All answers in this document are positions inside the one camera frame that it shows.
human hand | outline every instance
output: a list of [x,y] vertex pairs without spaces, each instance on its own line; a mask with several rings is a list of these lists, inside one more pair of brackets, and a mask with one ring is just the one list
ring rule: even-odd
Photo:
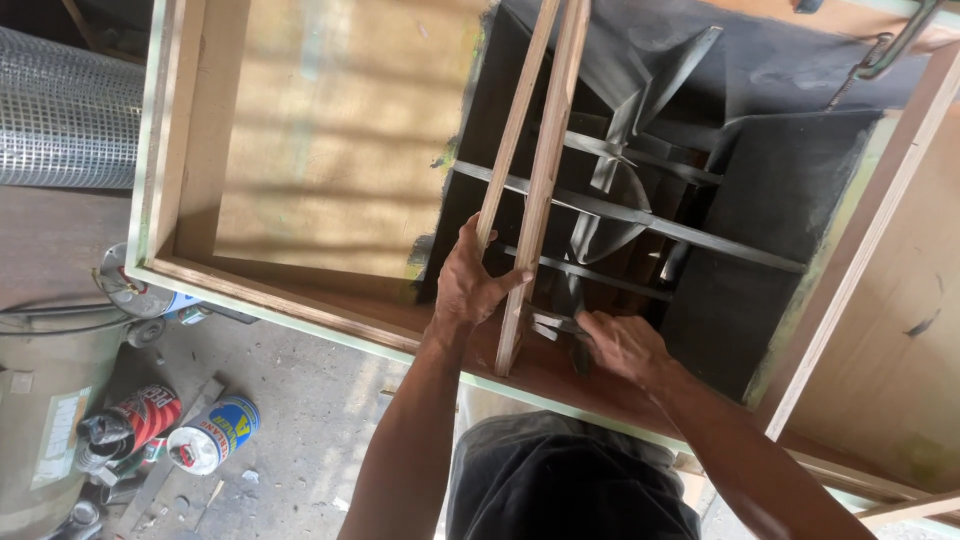
[[602,367],[646,389],[659,368],[673,361],[663,338],[642,317],[611,317],[601,311],[577,313],[577,323]]
[[[487,320],[507,293],[534,278],[533,272],[522,269],[490,277],[477,247],[479,219],[480,213],[475,213],[460,228],[460,239],[446,258],[437,282],[437,316],[474,327]],[[496,231],[491,231],[488,245],[495,239]]]

wire mesh roll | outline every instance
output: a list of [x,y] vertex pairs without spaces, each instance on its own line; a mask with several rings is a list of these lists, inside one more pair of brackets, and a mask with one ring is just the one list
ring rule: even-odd
[[143,66],[0,28],[0,184],[132,187]]

left hand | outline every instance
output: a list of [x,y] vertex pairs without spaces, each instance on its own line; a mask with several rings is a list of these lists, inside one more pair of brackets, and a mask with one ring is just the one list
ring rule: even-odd
[[[507,293],[531,281],[534,273],[515,269],[499,278],[491,278],[480,261],[477,247],[477,212],[460,228],[460,239],[446,258],[437,282],[436,314],[454,323],[477,326],[490,317]],[[487,243],[496,239],[491,231]]]

dark fabric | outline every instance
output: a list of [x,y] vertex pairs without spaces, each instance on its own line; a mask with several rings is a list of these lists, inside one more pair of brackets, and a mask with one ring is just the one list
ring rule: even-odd
[[457,448],[449,540],[699,538],[697,515],[681,500],[676,476],[640,455],[597,437],[556,432],[495,436],[461,448],[482,439],[475,431],[484,427],[469,431]]

person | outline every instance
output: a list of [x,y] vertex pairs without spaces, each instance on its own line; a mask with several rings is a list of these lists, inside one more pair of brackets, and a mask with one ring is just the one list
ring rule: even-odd
[[[468,337],[511,289],[533,279],[529,271],[487,274],[477,219],[460,230],[441,271],[433,319],[373,434],[342,540],[434,536]],[[581,312],[577,321],[597,364],[663,411],[757,538],[873,538],[749,412],[686,372],[642,318]],[[447,538],[699,538],[672,463],[666,449],[552,412],[491,418],[457,443]]]

